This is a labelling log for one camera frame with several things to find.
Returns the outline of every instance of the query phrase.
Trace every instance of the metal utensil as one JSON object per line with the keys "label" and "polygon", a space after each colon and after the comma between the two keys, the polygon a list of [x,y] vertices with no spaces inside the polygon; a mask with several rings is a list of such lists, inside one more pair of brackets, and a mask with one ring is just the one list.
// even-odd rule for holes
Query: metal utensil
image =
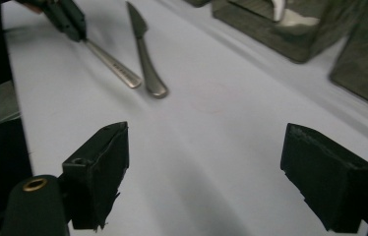
{"label": "metal utensil", "polygon": [[87,38],[86,15],[73,0],[21,0],[40,8],[49,21],[71,40],[86,46],[129,88],[137,88],[142,79]]}
{"label": "metal utensil", "polygon": [[148,26],[141,14],[131,3],[127,2],[127,6],[132,22],[133,32],[138,44],[139,58],[141,60],[144,73],[145,86],[153,97],[166,97],[168,95],[168,88],[162,82],[155,68],[153,67],[147,46],[145,45],[144,34],[148,30]]}
{"label": "metal utensil", "polygon": [[84,43],[129,88],[135,89],[141,85],[142,79],[140,77],[101,49],[97,44],[89,39],[84,39]]}

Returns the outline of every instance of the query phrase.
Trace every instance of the white table surface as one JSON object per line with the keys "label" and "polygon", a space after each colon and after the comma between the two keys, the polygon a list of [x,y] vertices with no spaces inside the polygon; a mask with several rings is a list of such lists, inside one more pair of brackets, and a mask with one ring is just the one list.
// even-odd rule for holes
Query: white table surface
{"label": "white table surface", "polygon": [[[287,123],[368,160],[368,103],[331,84],[343,42],[305,65],[212,18],[210,5],[132,0],[148,22],[165,99],[129,89],[81,43],[16,3],[3,7],[34,174],[102,126],[128,121],[131,166],[97,235],[318,236],[323,224],[279,169]],[[79,0],[89,37],[142,75],[126,5]],[[366,235],[361,224],[358,235]],[[93,235],[71,230],[72,235]]]}

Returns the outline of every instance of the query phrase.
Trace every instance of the gray container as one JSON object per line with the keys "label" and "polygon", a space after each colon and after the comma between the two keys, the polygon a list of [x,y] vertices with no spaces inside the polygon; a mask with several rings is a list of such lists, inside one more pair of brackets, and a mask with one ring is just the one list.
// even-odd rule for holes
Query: gray container
{"label": "gray container", "polygon": [[286,0],[274,21],[271,0],[213,0],[215,18],[296,63],[334,44],[355,25],[366,0]]}

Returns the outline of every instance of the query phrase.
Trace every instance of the butter knife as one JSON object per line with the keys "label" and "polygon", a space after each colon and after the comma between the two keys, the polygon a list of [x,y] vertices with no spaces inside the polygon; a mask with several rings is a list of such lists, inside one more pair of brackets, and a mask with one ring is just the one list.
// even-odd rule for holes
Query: butter knife
{"label": "butter knife", "polygon": [[93,41],[84,39],[84,43],[94,53],[94,55],[97,56],[129,88],[135,89],[141,85],[141,78],[100,48]]}
{"label": "butter knife", "polygon": [[145,86],[147,91],[155,98],[163,98],[168,95],[168,88],[160,79],[144,41],[144,34],[148,30],[147,23],[142,18],[141,14],[129,2],[126,2],[129,10],[129,16],[132,22],[133,32],[138,44],[139,58],[141,61],[142,70],[144,73]]}

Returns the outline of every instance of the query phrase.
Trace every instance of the knife handle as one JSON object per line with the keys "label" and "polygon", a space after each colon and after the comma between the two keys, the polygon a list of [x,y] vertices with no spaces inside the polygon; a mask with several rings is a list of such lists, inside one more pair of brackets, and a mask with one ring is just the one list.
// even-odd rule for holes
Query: knife handle
{"label": "knife handle", "polygon": [[84,40],[86,46],[97,56],[123,83],[129,88],[135,89],[141,85],[142,79],[129,68],[116,60],[97,44],[89,39]]}
{"label": "knife handle", "polygon": [[157,74],[150,55],[148,54],[147,46],[143,38],[137,38],[139,58],[144,72],[145,86],[148,92],[155,98],[164,98],[168,95],[168,88],[162,82]]}

